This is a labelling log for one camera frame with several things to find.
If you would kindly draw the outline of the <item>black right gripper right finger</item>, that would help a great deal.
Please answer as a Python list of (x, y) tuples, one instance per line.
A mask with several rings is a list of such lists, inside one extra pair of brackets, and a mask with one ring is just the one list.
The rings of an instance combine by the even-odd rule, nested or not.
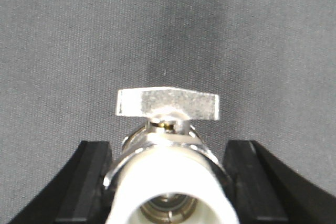
[(256, 141), (228, 141), (223, 165), (232, 178), (240, 223), (335, 223), (335, 196), (308, 181)]

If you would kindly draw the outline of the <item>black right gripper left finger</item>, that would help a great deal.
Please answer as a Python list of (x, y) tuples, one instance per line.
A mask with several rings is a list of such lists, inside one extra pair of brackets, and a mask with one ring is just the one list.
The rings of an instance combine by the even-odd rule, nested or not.
[(72, 157), (11, 223), (105, 223), (103, 177), (112, 161), (109, 142), (82, 141)]

